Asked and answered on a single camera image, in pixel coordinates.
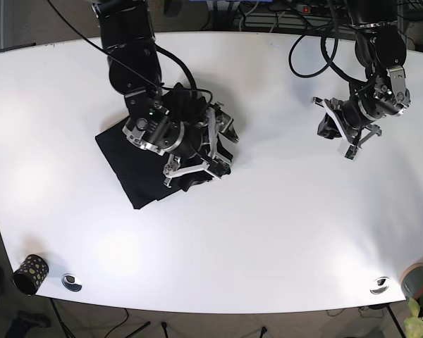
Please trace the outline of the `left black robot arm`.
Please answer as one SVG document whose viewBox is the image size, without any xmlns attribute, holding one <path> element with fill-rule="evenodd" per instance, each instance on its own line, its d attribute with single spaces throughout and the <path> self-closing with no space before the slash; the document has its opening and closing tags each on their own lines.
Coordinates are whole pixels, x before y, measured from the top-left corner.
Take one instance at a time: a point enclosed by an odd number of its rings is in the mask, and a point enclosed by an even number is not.
<svg viewBox="0 0 423 338">
<path fill-rule="evenodd" d="M 362 144 L 381 135 L 376 122 L 388 115 L 402 115 L 410 106 L 405 83 L 405 42 L 398 33 L 394 1 L 347 1 L 345 7 L 355 32 L 355 55 L 365 69 L 366 81 L 347 75 L 326 50 L 326 37 L 320 39 L 321 54 L 331 68 L 349 86 L 346 101 L 313 98 L 325 110 L 317 134 L 325 139 L 341 139 L 340 152 L 355 159 Z"/>
</svg>

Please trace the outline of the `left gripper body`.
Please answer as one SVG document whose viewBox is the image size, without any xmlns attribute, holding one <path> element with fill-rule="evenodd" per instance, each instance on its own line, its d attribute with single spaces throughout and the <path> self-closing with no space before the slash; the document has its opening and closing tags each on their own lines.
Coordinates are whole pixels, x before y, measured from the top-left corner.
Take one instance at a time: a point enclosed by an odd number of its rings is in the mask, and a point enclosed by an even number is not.
<svg viewBox="0 0 423 338">
<path fill-rule="evenodd" d="M 381 136 L 382 134 L 381 128 L 364 116 L 360 107 L 355 103 L 355 100 L 321 99 L 314 96 L 312 103 L 323 109 L 329 107 L 342 111 L 345 136 L 341 137 L 338 152 L 346 159 L 354 161 L 362 145 L 368 139 L 374 135 Z"/>
</svg>

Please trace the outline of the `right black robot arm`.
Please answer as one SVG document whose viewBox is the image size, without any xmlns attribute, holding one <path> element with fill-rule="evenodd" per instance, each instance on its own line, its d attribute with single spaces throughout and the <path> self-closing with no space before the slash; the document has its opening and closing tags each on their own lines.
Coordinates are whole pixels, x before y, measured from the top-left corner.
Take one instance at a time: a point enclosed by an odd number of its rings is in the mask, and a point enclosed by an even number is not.
<svg viewBox="0 0 423 338">
<path fill-rule="evenodd" d="M 123 95 L 126 139 L 143 151 L 167 155 L 164 184 L 183 190 L 231 173 L 225 137 L 239 139 L 234 119 L 213 94 L 197 86 L 189 68 L 155 42 L 146 1 L 92 1 L 111 86 Z"/>
</svg>

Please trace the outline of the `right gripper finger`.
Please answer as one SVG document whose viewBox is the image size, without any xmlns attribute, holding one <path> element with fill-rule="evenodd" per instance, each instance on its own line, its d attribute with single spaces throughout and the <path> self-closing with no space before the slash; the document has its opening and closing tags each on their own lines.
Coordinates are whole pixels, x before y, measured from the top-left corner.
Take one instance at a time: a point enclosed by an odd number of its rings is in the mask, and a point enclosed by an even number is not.
<svg viewBox="0 0 423 338">
<path fill-rule="evenodd" d="M 233 143 L 239 142 L 239 137 L 233 126 L 234 119 L 226 113 L 219 115 L 219 132 Z"/>
</svg>

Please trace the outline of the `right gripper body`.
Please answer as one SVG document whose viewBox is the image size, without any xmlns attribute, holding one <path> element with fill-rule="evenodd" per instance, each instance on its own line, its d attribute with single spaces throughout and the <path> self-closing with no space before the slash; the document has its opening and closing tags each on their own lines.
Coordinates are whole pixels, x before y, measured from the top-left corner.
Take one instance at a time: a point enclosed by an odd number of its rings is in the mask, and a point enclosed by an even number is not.
<svg viewBox="0 0 423 338">
<path fill-rule="evenodd" d="M 170 123 L 161 138 L 161 150 L 169 154 L 163 169 L 166 187 L 189 189 L 231 173 L 233 155 L 219 139 L 221 113 L 221 104 L 212 104 L 196 125 Z"/>
</svg>

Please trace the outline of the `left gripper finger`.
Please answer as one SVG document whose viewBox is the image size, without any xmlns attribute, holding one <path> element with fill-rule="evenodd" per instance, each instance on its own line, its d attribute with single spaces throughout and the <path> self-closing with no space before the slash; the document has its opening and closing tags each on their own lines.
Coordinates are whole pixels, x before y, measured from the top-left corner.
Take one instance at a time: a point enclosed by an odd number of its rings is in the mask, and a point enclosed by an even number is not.
<svg viewBox="0 0 423 338">
<path fill-rule="evenodd" d="M 325 115 L 319 123 L 317 134 L 325 139 L 345 136 L 343 114 L 340 109 L 325 107 Z"/>
</svg>

